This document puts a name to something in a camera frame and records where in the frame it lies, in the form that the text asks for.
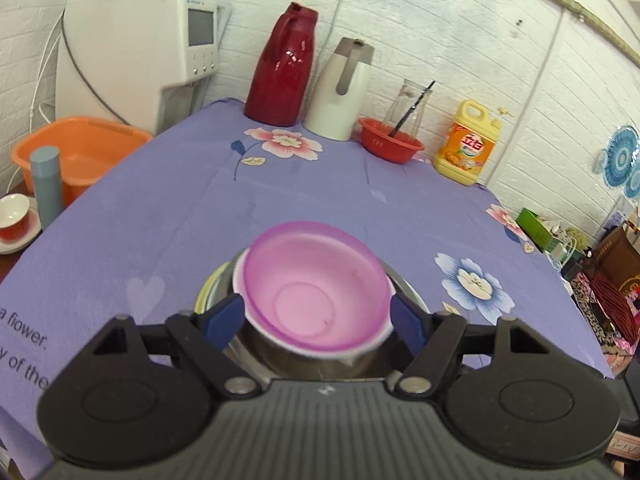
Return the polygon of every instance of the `red thermos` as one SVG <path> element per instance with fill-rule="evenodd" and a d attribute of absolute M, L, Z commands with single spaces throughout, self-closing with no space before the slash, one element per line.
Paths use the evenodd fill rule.
<path fill-rule="evenodd" d="M 318 13 L 291 4 L 273 27 L 255 68 L 244 114 L 273 126 L 293 126 L 314 60 Z"/>

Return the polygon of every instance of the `white saucer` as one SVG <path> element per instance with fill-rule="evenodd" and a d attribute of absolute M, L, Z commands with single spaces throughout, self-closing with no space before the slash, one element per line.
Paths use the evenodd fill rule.
<path fill-rule="evenodd" d="M 38 233 L 42 229 L 42 224 L 40 224 L 40 216 L 38 215 L 38 207 L 36 206 L 36 199 L 33 196 L 28 197 L 29 199 L 29 230 L 26 234 L 16 240 L 15 242 L 5 242 L 0 240 L 0 254 L 12 254 L 21 251 L 31 242 L 33 242 L 34 238 L 38 236 Z"/>

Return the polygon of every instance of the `green box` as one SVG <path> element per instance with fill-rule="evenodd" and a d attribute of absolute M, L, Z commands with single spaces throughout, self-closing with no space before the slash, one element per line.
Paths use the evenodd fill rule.
<path fill-rule="evenodd" d="M 540 251 L 551 252 L 553 248 L 558 245 L 558 239 L 554 238 L 554 236 L 540 223 L 538 215 L 526 207 L 522 209 L 516 218 L 516 223 L 521 227 L 525 234 L 531 238 Z"/>

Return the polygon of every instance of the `wooden table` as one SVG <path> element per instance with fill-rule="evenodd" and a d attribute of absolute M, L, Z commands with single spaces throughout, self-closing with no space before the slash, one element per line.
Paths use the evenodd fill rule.
<path fill-rule="evenodd" d="M 11 193 L 27 194 L 27 188 L 24 185 L 24 182 L 21 182 L 20 184 L 15 186 L 11 190 Z M 14 265 L 18 262 L 20 256 L 22 256 L 22 253 L 25 250 L 26 248 L 13 254 L 0 254 L 0 283 L 2 283 L 2 280 L 4 280 L 9 271 L 14 268 Z"/>

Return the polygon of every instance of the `purple tablecloth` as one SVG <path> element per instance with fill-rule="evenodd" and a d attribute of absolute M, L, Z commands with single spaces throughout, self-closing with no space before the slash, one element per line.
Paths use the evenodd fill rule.
<path fill-rule="evenodd" d="M 0 435 L 25 475 L 50 460 L 34 418 L 42 388 L 110 317 L 129 312 L 137 322 L 161 322 L 191 308 L 219 264 L 291 220 L 326 222 L 358 237 L 432 312 L 446 302 L 487 323 L 484 306 L 508 310 L 513 301 L 514 316 L 610 376 L 546 258 L 526 254 L 486 212 L 498 204 L 491 192 L 417 160 L 390 164 L 356 142 L 322 139 L 301 126 L 288 129 L 310 142 L 270 142 L 268 126 L 258 139 L 245 134 L 258 126 L 237 101 L 204 108 L 89 189 L 4 280 Z M 276 156 L 283 146 L 302 156 Z M 256 158 L 238 164 L 249 157 Z"/>

